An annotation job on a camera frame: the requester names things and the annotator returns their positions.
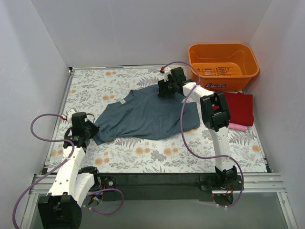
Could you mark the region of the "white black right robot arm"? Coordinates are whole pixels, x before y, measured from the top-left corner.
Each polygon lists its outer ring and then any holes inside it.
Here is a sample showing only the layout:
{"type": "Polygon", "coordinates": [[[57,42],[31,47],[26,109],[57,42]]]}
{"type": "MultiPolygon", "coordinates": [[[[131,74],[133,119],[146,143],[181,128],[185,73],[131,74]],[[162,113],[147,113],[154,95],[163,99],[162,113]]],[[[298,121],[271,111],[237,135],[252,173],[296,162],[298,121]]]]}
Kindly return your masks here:
{"type": "Polygon", "coordinates": [[[233,182],[238,177],[239,166],[231,157],[228,140],[231,114],[224,93],[206,90],[194,81],[187,80],[181,67],[174,69],[162,67],[160,73],[163,74],[163,79],[158,81],[159,97],[166,98],[179,93],[184,95],[185,99],[191,98],[200,105],[203,124],[211,134],[215,155],[210,157],[196,155],[187,145],[183,135],[183,112],[186,102],[183,103],[180,114],[180,129],[185,147],[197,158],[215,160],[214,186],[223,188],[233,186],[233,182]]]}

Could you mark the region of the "blue-grey t-shirt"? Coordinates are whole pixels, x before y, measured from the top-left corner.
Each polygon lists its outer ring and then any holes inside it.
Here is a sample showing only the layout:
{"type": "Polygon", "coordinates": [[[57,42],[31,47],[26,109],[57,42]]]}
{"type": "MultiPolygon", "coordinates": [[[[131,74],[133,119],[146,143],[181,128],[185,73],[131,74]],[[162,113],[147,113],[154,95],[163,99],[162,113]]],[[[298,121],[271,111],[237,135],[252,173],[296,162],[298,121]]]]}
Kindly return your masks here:
{"type": "Polygon", "coordinates": [[[93,138],[101,145],[116,138],[160,140],[200,127],[197,103],[183,103],[185,96],[160,98],[158,85],[130,90],[119,102],[108,104],[95,124],[93,138]]]}

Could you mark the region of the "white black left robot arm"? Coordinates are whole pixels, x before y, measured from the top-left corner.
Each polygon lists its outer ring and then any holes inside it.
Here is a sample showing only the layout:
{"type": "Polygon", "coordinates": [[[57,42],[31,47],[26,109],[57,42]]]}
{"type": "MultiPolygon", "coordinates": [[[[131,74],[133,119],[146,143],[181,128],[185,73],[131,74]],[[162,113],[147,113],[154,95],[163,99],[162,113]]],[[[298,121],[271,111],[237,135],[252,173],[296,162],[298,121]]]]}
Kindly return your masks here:
{"type": "Polygon", "coordinates": [[[71,128],[66,131],[63,144],[64,165],[44,197],[38,201],[38,210],[45,229],[77,229],[81,224],[81,206],[92,188],[99,188],[96,167],[81,167],[90,140],[99,128],[87,113],[71,109],[66,116],[71,128]]]}

